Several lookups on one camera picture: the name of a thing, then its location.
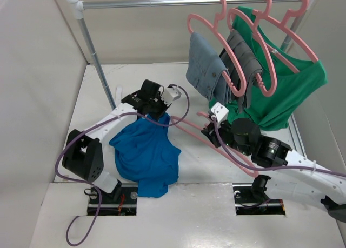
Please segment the green t shirt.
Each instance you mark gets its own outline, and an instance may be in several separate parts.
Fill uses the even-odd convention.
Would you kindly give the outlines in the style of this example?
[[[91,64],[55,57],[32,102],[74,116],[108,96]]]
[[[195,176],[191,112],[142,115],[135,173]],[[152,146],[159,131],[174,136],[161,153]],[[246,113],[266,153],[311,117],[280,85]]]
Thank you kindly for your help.
[[[261,77],[264,85],[270,87],[271,78],[267,60],[259,42],[252,38],[250,27],[239,16],[235,17],[232,26],[241,34],[258,59],[263,69]],[[294,58],[271,42],[260,26],[258,26],[258,31],[264,41],[298,68],[299,72],[294,73],[278,57],[271,55],[277,78],[277,88],[274,94],[266,97],[257,86],[253,86],[249,108],[239,113],[235,101],[225,106],[229,110],[228,121],[230,123],[238,118],[248,118],[257,124],[261,130],[276,131],[287,128],[288,119],[297,107],[314,91],[328,82],[327,72],[321,61],[314,63],[313,61]]]

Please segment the pink hanger with green shirt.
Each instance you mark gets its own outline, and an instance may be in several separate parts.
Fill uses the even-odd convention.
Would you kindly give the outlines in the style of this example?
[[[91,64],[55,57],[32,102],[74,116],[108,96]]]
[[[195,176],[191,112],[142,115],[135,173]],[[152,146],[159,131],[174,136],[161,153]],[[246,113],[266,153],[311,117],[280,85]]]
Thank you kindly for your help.
[[[254,22],[254,28],[257,29],[261,20],[265,20],[275,27],[279,28],[286,34],[286,37],[280,46],[281,51],[285,51],[287,46],[291,41],[294,41],[300,48],[308,55],[308,57],[316,63],[318,61],[318,57],[311,50],[311,48],[307,45],[305,41],[303,41],[296,33],[298,26],[300,25],[303,17],[307,13],[307,11],[312,6],[314,0],[301,0],[301,6],[297,10],[288,9],[281,21],[270,16],[270,11],[272,8],[273,0],[265,0],[266,9],[264,12],[259,10],[253,10],[252,13],[256,16]]]

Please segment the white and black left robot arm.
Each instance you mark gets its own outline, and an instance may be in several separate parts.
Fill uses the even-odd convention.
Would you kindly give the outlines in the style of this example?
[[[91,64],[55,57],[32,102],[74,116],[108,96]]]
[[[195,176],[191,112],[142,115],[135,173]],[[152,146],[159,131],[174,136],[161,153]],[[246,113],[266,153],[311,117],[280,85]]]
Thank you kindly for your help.
[[[62,166],[97,186],[107,202],[118,201],[122,183],[105,170],[103,151],[114,136],[139,118],[138,114],[149,115],[150,119],[158,121],[180,96],[175,86],[162,88],[146,79],[139,90],[125,96],[109,115],[97,123],[98,128],[78,140],[74,139],[80,131],[72,130],[69,133],[66,144],[72,144],[63,156]]]

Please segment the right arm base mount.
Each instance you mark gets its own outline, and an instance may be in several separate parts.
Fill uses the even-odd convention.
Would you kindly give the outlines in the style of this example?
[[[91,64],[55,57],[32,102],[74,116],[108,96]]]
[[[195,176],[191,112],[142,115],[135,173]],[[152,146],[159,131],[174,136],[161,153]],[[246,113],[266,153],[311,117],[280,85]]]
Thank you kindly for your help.
[[[238,216],[283,215],[285,208],[281,199],[270,199],[265,191],[271,178],[257,176],[251,184],[236,183],[232,185],[235,211]]]

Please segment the folded blue denim garment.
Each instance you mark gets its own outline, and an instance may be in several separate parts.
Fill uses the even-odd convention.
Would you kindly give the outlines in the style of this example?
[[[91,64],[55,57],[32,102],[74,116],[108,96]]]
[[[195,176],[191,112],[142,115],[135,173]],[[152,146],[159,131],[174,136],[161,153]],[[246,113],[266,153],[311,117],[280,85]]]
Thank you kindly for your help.
[[[226,105],[231,101],[231,90],[222,76],[226,67],[218,53],[197,32],[190,36],[187,81],[208,101],[213,98]]]

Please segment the blue t shirt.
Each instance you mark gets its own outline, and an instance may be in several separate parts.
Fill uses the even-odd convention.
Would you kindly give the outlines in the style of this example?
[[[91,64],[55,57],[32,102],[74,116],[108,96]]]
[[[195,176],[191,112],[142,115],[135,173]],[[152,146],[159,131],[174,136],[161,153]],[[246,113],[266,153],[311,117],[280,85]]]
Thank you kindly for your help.
[[[181,150],[168,139],[168,127],[139,119],[110,141],[121,177],[138,183],[138,196],[160,198],[179,178]]]

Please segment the metal clothes rack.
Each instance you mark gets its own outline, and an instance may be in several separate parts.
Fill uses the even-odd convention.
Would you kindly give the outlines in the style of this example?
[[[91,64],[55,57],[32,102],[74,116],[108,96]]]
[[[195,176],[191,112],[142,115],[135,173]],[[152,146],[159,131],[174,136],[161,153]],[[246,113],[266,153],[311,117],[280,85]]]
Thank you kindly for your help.
[[[190,5],[215,5],[215,4],[251,4],[265,3],[265,0],[122,0],[122,1],[99,1],[85,2],[82,0],[66,0],[71,8],[73,16],[77,21],[84,41],[92,57],[99,80],[112,109],[116,108],[115,100],[112,96],[107,79],[104,75],[101,63],[97,56],[94,44],[90,37],[87,25],[84,20],[84,11],[93,9],[116,9],[116,8],[143,8],[143,7],[163,7],[163,6],[190,6]],[[277,2],[301,2],[301,0],[273,0]]]

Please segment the folded grey garment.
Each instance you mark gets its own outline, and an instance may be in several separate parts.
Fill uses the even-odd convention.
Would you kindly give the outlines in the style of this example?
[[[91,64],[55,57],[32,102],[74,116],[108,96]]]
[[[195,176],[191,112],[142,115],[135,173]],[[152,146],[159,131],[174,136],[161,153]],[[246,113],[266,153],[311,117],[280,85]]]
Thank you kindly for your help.
[[[242,113],[244,109],[251,106],[252,87],[258,86],[256,75],[261,75],[263,69],[251,48],[248,46],[241,34],[236,29],[230,31],[230,34],[227,38],[227,43],[231,50],[234,52],[243,70],[247,83],[247,89],[245,94],[241,97],[236,97],[235,95],[233,95],[231,90],[229,90],[226,103],[230,104],[231,102],[235,101],[237,103],[238,112]]]

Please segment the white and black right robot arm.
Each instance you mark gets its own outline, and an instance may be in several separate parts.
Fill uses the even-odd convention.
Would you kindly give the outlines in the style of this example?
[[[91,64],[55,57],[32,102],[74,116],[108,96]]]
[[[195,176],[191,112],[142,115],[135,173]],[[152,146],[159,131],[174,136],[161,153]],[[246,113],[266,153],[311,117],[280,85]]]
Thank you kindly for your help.
[[[261,134],[260,127],[246,118],[232,123],[211,121],[201,133],[241,168],[258,173],[250,187],[256,202],[293,200],[345,222],[345,174],[330,171],[285,142]]]

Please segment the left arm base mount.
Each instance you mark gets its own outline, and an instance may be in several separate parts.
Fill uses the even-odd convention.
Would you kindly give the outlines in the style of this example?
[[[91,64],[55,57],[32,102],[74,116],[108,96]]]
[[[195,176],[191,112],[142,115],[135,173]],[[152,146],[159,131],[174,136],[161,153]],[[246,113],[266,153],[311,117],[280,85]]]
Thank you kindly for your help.
[[[88,206],[86,209],[88,216],[94,216],[97,211],[99,196],[95,188],[84,190],[88,196]],[[135,216],[137,215],[138,186],[125,184],[120,190],[120,194],[113,200],[107,193],[102,191],[102,203],[98,213],[99,216]]]

